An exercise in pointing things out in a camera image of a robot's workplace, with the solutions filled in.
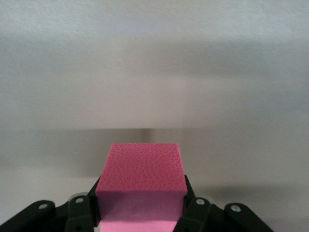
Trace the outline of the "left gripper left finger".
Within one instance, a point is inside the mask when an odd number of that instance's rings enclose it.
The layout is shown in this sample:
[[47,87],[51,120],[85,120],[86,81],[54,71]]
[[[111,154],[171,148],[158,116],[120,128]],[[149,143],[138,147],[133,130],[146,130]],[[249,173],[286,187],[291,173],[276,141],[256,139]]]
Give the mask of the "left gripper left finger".
[[100,215],[95,194],[99,181],[89,192],[78,193],[56,207],[53,201],[36,201],[0,226],[2,232],[93,232]]

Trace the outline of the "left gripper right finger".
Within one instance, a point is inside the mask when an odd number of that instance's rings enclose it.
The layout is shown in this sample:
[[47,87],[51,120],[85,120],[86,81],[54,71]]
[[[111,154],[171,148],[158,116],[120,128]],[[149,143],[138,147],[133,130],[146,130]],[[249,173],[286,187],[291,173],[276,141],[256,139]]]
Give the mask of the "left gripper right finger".
[[229,203],[224,209],[197,197],[185,175],[187,194],[175,232],[273,232],[248,206]]

